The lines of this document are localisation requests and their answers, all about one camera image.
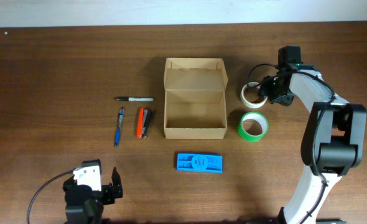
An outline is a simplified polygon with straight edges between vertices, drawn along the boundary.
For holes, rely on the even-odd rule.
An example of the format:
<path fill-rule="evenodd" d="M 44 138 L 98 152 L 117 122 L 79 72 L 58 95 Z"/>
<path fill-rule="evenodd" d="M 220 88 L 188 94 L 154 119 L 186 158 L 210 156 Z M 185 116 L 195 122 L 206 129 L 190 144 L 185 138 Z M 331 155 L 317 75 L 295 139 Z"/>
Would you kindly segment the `black silver marker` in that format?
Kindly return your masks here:
<path fill-rule="evenodd" d="M 154 101 L 151 97 L 133 97 L 133 96 L 118 96 L 114 98 L 116 101 Z"/>

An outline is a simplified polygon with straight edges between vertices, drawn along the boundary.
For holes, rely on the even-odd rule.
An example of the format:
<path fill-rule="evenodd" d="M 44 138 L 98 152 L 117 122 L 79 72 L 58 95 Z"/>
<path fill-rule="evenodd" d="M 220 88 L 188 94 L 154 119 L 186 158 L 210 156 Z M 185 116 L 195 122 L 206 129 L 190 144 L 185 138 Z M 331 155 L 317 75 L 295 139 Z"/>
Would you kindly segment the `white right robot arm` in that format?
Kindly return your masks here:
<path fill-rule="evenodd" d="M 298 46 L 279 49 L 275 68 L 276 75 L 260 83 L 259 94 L 283 106 L 298 97 L 310 113 L 300 146 L 302 176 L 278 218 L 316 223 L 331 189 L 361 162 L 367 110 L 340 97 L 316 66 L 303 63 Z"/>

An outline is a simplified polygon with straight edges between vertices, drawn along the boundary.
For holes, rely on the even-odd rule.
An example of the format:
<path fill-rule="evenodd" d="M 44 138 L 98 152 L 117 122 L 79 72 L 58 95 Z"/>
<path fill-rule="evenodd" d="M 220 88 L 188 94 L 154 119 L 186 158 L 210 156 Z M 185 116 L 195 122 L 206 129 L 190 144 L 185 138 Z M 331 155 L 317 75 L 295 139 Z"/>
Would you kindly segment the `open cardboard box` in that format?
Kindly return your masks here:
<path fill-rule="evenodd" d="M 167 139 L 223 139 L 228 77 L 221 58 L 167 58 L 164 134 Z"/>

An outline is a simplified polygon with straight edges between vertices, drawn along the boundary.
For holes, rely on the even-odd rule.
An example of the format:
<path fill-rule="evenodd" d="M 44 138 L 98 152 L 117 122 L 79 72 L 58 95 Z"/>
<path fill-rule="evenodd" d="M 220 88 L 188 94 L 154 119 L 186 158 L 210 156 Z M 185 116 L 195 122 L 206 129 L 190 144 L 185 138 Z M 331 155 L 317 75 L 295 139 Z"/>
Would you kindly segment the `green tape roll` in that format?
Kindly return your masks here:
<path fill-rule="evenodd" d="M 243 128 L 243 123 L 247 120 L 253 120 L 256 121 L 260 126 L 261 126 L 261 130 L 262 133 L 258 134 L 258 135 L 252 135 L 249 134 L 244 128 Z M 244 139 L 245 141 L 248 142 L 258 142 L 259 140 L 261 140 L 266 133 L 269 130 L 269 122 L 266 119 L 266 117 L 258 112 L 248 112 L 246 114 L 244 114 L 241 118 L 241 121 L 239 122 L 239 126 L 238 126 L 238 134 L 239 136 Z"/>

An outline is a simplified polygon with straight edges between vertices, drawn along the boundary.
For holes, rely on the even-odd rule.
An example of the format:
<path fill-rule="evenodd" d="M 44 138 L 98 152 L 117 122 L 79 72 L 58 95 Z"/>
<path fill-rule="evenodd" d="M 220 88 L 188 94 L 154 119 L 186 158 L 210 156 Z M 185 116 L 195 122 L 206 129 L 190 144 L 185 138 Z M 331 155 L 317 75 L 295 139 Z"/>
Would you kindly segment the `white tape roll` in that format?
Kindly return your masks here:
<path fill-rule="evenodd" d="M 250 101 L 248 101 L 248 100 L 246 99 L 246 97 L 245 97 L 245 91 L 246 91 L 247 89 L 252 88 L 252 87 L 255 87 L 255 88 L 257 88 L 257 89 L 258 89 L 258 87 L 256 87 L 256 85 L 258 85 L 258 84 L 259 84 L 258 82 L 249 82 L 249 83 L 245 84 L 245 85 L 242 87 L 242 89 L 241 89 L 240 99 L 241 99 L 242 103 L 243 103 L 246 107 L 248 107 L 248 108 L 251 108 L 251 109 L 257 109 L 257 108 L 260 108 L 260 107 L 262 107 L 262 106 L 266 103 L 266 101 L 267 101 L 267 99 L 268 99 L 268 97 L 267 97 L 267 96 L 263 96 L 262 101 L 260 101 L 259 103 L 250 102 Z"/>

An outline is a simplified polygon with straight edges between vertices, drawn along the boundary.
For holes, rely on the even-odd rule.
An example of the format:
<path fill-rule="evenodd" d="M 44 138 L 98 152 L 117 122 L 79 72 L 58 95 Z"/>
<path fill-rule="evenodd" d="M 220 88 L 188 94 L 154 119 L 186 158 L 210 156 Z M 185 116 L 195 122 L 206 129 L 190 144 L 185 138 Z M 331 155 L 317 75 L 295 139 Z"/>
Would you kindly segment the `blue plastic case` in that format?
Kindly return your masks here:
<path fill-rule="evenodd" d="M 214 154 L 178 153 L 176 169 L 184 172 L 223 172 L 223 157 Z"/>

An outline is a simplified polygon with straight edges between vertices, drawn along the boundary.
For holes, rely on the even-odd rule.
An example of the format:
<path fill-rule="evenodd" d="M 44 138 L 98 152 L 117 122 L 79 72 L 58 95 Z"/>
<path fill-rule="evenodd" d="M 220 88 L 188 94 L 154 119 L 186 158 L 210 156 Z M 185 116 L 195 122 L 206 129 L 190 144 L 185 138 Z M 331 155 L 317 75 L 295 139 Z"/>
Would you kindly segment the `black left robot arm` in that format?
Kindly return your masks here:
<path fill-rule="evenodd" d="M 101 183 L 101 161 L 83 161 L 72 171 L 72 176 L 63 183 L 65 214 L 68 223 L 106 223 L 102 219 L 104 206 L 123 197 L 120 175 L 113 169 L 111 182 Z"/>

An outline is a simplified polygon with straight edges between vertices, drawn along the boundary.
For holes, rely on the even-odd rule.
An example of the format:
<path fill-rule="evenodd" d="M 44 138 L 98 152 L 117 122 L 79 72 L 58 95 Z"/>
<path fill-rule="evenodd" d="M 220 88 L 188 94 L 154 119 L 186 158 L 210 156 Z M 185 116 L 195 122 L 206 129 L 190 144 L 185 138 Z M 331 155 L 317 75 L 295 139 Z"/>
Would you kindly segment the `orange black stapler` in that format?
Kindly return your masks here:
<path fill-rule="evenodd" d="M 144 139 L 147 137 L 149 126 L 151 123 L 152 111 L 147 108 L 141 108 L 139 110 L 139 116 L 137 120 L 136 136 L 138 139 Z"/>

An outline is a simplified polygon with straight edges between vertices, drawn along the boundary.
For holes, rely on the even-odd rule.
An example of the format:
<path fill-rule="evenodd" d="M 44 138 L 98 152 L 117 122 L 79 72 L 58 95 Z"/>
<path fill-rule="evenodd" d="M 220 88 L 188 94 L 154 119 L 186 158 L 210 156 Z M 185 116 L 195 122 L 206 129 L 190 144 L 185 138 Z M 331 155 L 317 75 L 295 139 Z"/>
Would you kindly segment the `blue pen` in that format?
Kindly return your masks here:
<path fill-rule="evenodd" d="M 115 134 L 115 138 L 114 138 L 114 146 L 117 147 L 120 141 L 120 137 L 121 137 L 121 126 L 123 123 L 123 118 L 124 118 L 124 107 L 122 107 L 119 110 L 118 113 L 118 122 L 117 122 L 117 128 L 116 128 L 116 134 Z"/>

